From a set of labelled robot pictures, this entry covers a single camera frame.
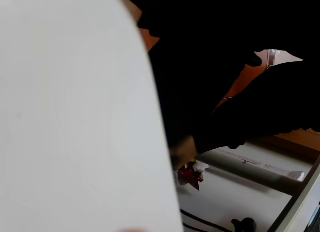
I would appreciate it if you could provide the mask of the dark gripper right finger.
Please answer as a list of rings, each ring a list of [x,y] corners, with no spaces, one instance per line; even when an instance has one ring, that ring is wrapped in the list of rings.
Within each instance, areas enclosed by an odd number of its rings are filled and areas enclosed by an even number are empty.
[[[197,153],[203,154],[299,129],[320,130],[320,67],[307,60],[267,69],[220,105],[193,139]]]

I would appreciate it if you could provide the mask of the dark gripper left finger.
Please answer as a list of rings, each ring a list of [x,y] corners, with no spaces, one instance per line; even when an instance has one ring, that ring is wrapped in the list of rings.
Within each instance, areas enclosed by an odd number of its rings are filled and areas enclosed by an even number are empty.
[[[172,166],[196,156],[194,133],[271,67],[320,66],[320,0],[126,0],[158,42],[148,55]]]

